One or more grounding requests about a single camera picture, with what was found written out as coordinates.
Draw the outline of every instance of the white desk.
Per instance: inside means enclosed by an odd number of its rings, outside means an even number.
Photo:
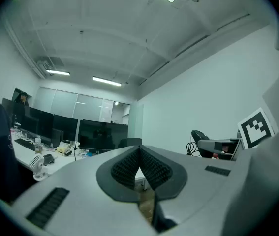
[[[11,138],[12,138],[12,144],[13,144],[17,161],[20,162],[23,166],[25,166],[29,170],[31,170],[31,168],[29,167],[29,163],[34,158],[35,152],[15,142],[15,140],[19,139],[17,133],[15,132],[11,133]],[[77,161],[81,159],[88,160],[88,158],[83,158],[81,156],[78,156],[80,152],[81,152],[80,149],[76,150],[75,152],[76,160]],[[75,157],[73,153],[70,156],[62,156],[57,152],[46,151],[46,150],[42,151],[42,155],[47,155],[47,154],[51,154],[54,158],[56,158],[54,164],[47,166],[48,174],[50,175],[53,174],[55,171],[59,170],[60,168],[62,168],[63,166],[75,162]],[[144,181],[145,176],[142,173],[141,169],[139,169],[136,174],[135,181],[141,181],[141,180]]]

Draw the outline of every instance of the water bottle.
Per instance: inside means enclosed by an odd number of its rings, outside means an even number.
[[[42,146],[41,146],[41,137],[37,136],[34,140],[34,151],[36,154],[42,153]]]

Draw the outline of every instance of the fan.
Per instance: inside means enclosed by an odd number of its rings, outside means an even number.
[[[48,177],[47,169],[44,164],[44,157],[41,154],[35,155],[35,157],[29,163],[30,168],[33,170],[33,178],[36,181],[42,181]]]

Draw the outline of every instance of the black keyboard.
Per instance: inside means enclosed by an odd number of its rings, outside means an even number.
[[[15,140],[15,142],[18,143],[18,144],[20,144],[20,145],[22,145],[23,147],[26,147],[26,148],[28,148],[28,149],[31,149],[31,150],[35,151],[35,149],[34,149],[34,144],[29,143],[29,142],[27,142],[27,141],[25,141],[25,140],[23,140],[23,139],[21,139],[21,138]]]

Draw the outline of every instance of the white ceiling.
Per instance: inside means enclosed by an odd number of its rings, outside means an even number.
[[[134,84],[247,14],[241,0],[14,0],[5,13],[35,62]]]

